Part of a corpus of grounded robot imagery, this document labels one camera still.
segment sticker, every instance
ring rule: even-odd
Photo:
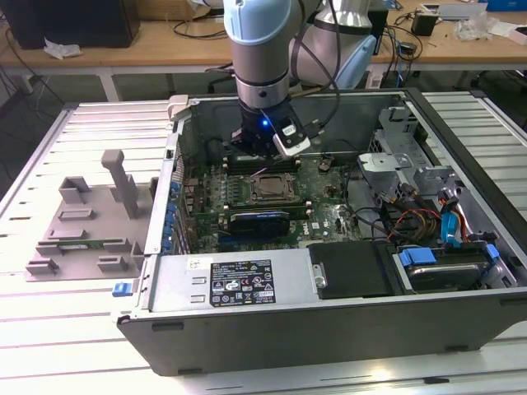
[[[189,258],[187,261],[187,270],[203,270],[208,269],[209,265],[214,262],[211,257],[205,258]]]
[[[210,268],[213,307],[276,303],[270,260],[210,262]]]

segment motherboard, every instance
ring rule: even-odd
[[[191,168],[184,205],[192,252],[297,249],[361,239],[344,205],[348,167],[311,157],[261,173],[247,164]]]

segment desk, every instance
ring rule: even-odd
[[[527,216],[527,184],[522,181],[527,148],[520,130],[489,100],[466,92],[425,97]],[[118,280],[25,282],[33,246],[62,200],[58,186],[63,178],[82,174],[90,186],[113,183],[94,143],[111,140],[112,147],[123,149],[125,169],[138,184],[159,174],[172,130],[167,104],[93,103],[65,109],[0,202],[2,395],[63,395],[72,388],[86,395],[154,390],[160,395],[461,395],[527,389],[527,321],[480,351],[169,378],[155,375],[112,323],[110,315],[130,305],[127,298],[111,296]],[[433,150],[445,160],[441,149]],[[424,378],[441,381],[429,385],[433,380]]]
[[[439,0],[434,3],[455,2]],[[393,25],[395,19],[404,13],[411,12],[423,1],[403,0],[404,9],[390,11],[388,21]],[[527,23],[527,12],[489,12],[490,16],[500,21],[516,24]],[[410,30],[412,21],[405,21],[400,26]],[[515,70],[527,68],[527,47],[501,36],[492,39],[461,41],[454,35],[455,22],[443,21],[438,24],[430,37],[420,37],[423,43],[421,57],[412,65],[415,71],[483,71]],[[397,31],[399,40],[417,41],[403,31]],[[373,58],[368,70],[368,87],[378,88],[380,79],[386,72],[391,59],[392,49],[388,40],[383,40],[380,52]]]
[[[398,15],[410,12],[420,3],[419,0],[403,0],[402,11],[391,11],[389,21],[393,23]],[[515,23],[527,22],[527,12],[493,12],[501,21]],[[409,28],[410,22],[402,27]],[[222,29],[222,23],[195,22],[188,32],[195,35],[210,34]],[[470,70],[513,70],[527,68],[527,47],[504,37],[495,36],[492,40],[461,42],[453,33],[454,23],[443,22],[435,29],[432,37],[423,37],[424,48],[412,70],[422,71],[470,71]],[[398,37],[413,40],[411,36]],[[385,41],[380,53],[369,66],[368,87],[376,88],[386,72],[391,59],[391,48]],[[0,32],[0,49],[7,43]],[[118,74],[170,74],[184,72],[203,72],[231,61],[231,50],[227,39],[203,41],[186,39],[174,35],[165,21],[143,21],[138,37],[127,49],[82,49],[84,53],[77,58],[63,61],[51,58],[42,50],[20,49],[25,62],[40,75],[97,75],[105,89],[108,101],[118,101],[119,91],[113,80]],[[0,54],[2,64],[8,74],[23,76],[28,71],[22,67],[10,49]]]

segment cpu socket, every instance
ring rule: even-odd
[[[290,174],[258,175],[250,180],[250,200],[254,204],[297,202]]]

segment table leg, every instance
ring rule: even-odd
[[[26,95],[33,93],[33,86],[30,84],[30,78],[28,76],[11,76],[12,81],[16,87]]]
[[[457,81],[455,82],[454,89],[463,89],[463,82],[467,78],[469,72],[461,72]]]
[[[168,93],[170,96],[175,95],[175,84],[174,84],[174,77],[172,74],[165,74],[166,77],[166,85],[168,85]]]
[[[370,72],[368,72],[368,79],[366,81],[366,89],[380,89],[380,83],[385,74],[383,67],[372,65]]]
[[[121,94],[115,85],[114,76],[111,72],[104,72],[99,74],[100,83],[106,93],[106,99],[108,101],[121,101]]]

